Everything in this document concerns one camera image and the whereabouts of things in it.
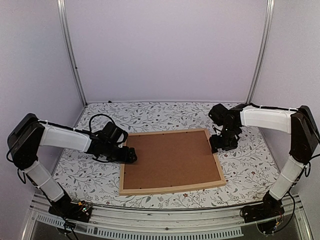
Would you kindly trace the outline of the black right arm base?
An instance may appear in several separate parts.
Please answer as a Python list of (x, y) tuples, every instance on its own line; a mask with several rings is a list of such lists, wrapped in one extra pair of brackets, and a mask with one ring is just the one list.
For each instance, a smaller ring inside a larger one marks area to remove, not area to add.
[(262, 203), (246, 205), (240, 209), (239, 215), (245, 223), (256, 222), (283, 215), (285, 213), (281, 200), (277, 200), (267, 191), (262, 198)]

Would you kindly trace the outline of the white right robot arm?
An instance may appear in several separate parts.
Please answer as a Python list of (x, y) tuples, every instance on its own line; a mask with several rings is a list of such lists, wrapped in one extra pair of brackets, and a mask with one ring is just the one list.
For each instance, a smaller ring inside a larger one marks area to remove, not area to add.
[(211, 108), (208, 116), (215, 125), (221, 127), (219, 134), (213, 134), (209, 138), (213, 153), (217, 153), (219, 149), (236, 149), (243, 127), (271, 129), (291, 136), (288, 159), (268, 192), (276, 201), (280, 201), (296, 183), (320, 144), (317, 124), (311, 109), (306, 105), (283, 108), (244, 103), (228, 109), (219, 103)]

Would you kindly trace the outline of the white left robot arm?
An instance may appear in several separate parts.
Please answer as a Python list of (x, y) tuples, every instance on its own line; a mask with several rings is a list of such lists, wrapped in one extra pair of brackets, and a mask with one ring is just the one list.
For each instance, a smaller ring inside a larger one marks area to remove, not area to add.
[(7, 137), (7, 160), (55, 203), (55, 209), (63, 217), (74, 213), (74, 205), (65, 199), (68, 194), (54, 179), (47, 161), (41, 159), (45, 148), (74, 150), (91, 155), (101, 163), (132, 164), (138, 159), (135, 149), (125, 145), (129, 137), (127, 131), (111, 117), (102, 129), (94, 130), (95, 118), (94, 115), (89, 119), (87, 129), (78, 129), (27, 113)]

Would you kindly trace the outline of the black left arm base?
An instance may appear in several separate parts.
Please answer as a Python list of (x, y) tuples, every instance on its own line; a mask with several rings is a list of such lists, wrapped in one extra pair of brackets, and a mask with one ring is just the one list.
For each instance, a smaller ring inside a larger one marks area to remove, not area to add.
[(88, 223), (92, 214), (92, 204), (84, 200), (73, 202), (68, 195), (64, 195), (58, 201), (50, 201), (48, 212), (52, 215)]

